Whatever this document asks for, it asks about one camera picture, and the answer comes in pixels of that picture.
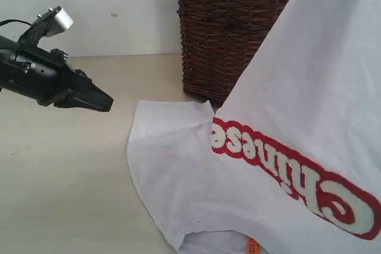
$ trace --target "wicker basket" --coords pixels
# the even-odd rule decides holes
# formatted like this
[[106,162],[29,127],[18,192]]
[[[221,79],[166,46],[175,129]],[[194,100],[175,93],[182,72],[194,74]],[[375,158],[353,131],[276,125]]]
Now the wicker basket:
[[183,84],[222,103],[288,0],[179,0]]

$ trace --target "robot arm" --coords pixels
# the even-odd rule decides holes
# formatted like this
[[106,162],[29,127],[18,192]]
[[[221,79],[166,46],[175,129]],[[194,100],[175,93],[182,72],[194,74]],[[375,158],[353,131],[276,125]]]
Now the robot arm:
[[42,106],[110,111],[113,99],[83,71],[73,70],[65,52],[37,47],[42,37],[62,33],[72,24],[70,16],[56,7],[39,15],[17,43],[0,36],[0,91],[11,90]]

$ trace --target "orange tag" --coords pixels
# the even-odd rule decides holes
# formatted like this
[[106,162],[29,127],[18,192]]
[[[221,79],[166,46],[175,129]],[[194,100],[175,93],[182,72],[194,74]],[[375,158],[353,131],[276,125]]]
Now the orange tag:
[[253,238],[248,237],[248,254],[260,254],[261,246]]

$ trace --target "light wooden table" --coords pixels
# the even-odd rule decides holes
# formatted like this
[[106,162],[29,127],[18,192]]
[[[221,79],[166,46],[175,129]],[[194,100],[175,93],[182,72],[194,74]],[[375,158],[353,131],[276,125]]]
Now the light wooden table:
[[139,99],[188,100],[180,55],[74,58],[110,113],[0,93],[0,253],[174,253],[136,194],[125,146]]

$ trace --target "white t-shirt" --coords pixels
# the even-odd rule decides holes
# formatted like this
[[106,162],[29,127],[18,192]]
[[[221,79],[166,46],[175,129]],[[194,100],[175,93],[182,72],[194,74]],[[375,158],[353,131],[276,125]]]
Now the white t-shirt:
[[290,0],[213,123],[207,104],[139,104],[132,177],[176,249],[234,230],[270,253],[381,253],[380,15]]

